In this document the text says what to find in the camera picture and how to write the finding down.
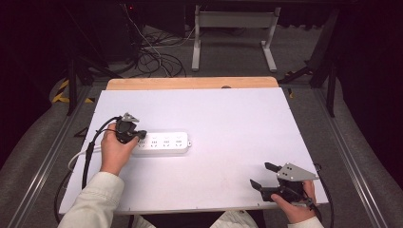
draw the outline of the power outlet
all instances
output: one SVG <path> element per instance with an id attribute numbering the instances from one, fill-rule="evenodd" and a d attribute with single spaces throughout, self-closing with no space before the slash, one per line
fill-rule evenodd
<path id="1" fill-rule="evenodd" d="M 180 156 L 191 146 L 186 132 L 148 132 L 133 150 L 135 156 Z"/>

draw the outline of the white power strip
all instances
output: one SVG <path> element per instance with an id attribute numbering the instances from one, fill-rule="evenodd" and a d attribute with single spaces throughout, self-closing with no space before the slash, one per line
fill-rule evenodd
<path id="1" fill-rule="evenodd" d="M 186 132 L 148 132 L 133 150 L 135 156 L 180 156 L 191 146 Z"/>

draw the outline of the sleeve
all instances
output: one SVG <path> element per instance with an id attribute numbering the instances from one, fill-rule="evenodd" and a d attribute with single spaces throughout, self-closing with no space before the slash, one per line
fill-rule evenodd
<path id="1" fill-rule="evenodd" d="M 323 225 L 317 217 L 313 217 L 299 223 L 288 224 L 288 228 L 323 228 Z"/>
<path id="2" fill-rule="evenodd" d="M 113 174 L 95 174 L 58 227 L 110 227 L 124 187 L 122 179 Z"/>

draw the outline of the white table surface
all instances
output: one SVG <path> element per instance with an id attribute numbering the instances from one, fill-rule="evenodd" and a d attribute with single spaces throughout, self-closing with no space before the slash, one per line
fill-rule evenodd
<path id="1" fill-rule="evenodd" d="M 97 103 L 82 150 L 107 120 L 129 112 L 137 130 L 188 133 L 192 146 L 179 157 L 132 157 L 120 177 L 125 190 L 116 214 L 274 208 L 252 188 L 278 186 L 264 163 L 293 163 L 316 173 L 281 88 L 106 90 Z M 96 141 L 100 144 L 102 134 Z M 60 213 L 81 191 L 85 156 L 78 158 Z M 94 153 L 88 179 L 99 170 Z M 315 180 L 317 202 L 328 202 Z"/>

